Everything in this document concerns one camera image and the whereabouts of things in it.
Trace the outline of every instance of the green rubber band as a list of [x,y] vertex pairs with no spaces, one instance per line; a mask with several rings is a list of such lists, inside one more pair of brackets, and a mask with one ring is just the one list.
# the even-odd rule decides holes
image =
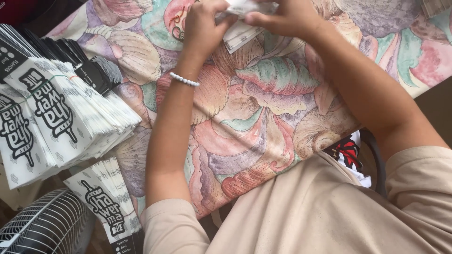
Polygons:
[[14,108],[14,107],[17,106],[17,105],[26,102],[27,99],[31,98],[32,95],[35,94],[39,89],[41,89],[45,84],[47,84],[49,81],[51,81],[54,77],[59,77],[59,76],[61,76],[61,77],[66,77],[66,75],[54,75],[54,76],[52,76],[52,77],[51,77],[50,79],[48,79],[46,82],[40,84],[40,85],[38,86],[38,88],[35,89],[34,92],[30,93],[29,96],[25,97],[25,100],[24,100],[24,101],[21,101],[21,102],[19,102],[19,103],[16,103],[16,104],[10,106],[10,107],[7,107],[7,108],[5,108],[5,109],[3,109],[3,110],[0,110],[0,114],[3,113],[3,112],[5,112],[6,110],[8,110],[8,109],[10,109],[10,108]]

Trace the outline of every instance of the table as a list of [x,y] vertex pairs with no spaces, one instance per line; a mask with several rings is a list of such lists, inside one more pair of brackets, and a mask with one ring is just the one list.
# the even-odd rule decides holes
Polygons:
[[[182,48],[194,0],[89,0],[48,36],[117,63],[116,92],[143,118],[109,155],[137,213],[144,209],[146,150]],[[416,97],[452,75],[450,10],[427,20],[413,0],[315,0],[321,15]],[[263,32],[207,59],[195,91],[184,171],[198,217],[290,169],[360,127],[313,48]]]

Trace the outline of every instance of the fan grille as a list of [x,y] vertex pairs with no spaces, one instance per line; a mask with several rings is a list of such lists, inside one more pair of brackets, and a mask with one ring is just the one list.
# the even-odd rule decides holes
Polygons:
[[69,189],[48,193],[0,230],[0,254],[84,253],[94,214]]

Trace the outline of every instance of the t-shirt sleeve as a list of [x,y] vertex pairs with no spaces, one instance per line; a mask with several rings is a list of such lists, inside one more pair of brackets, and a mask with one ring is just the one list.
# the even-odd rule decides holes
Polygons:
[[452,150],[420,146],[398,152],[388,160],[386,174],[391,203],[432,230],[451,232]]
[[146,209],[145,254],[204,254],[209,238],[183,199],[166,199]]

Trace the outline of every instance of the printed logo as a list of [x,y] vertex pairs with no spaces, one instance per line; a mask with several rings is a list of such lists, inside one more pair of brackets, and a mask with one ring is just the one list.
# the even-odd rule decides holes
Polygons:
[[93,206],[93,212],[104,217],[110,226],[110,233],[114,237],[126,231],[124,227],[124,216],[119,210],[119,204],[105,194],[101,187],[93,188],[85,180],[81,180],[88,192],[85,194],[85,200]]
[[33,158],[30,154],[33,148],[33,134],[28,128],[30,122],[22,115],[22,108],[17,102],[0,94],[0,111],[9,107],[11,108],[0,113],[2,120],[0,136],[6,139],[9,149],[13,151],[12,160],[17,160],[24,155],[30,167],[34,167]]
[[67,133],[72,142],[77,143],[71,129],[74,120],[72,111],[64,102],[64,96],[34,68],[30,68],[19,80],[27,86],[30,93],[34,92],[33,97],[38,108],[34,113],[37,117],[42,117],[47,127],[52,129],[52,135],[57,138],[62,133]]

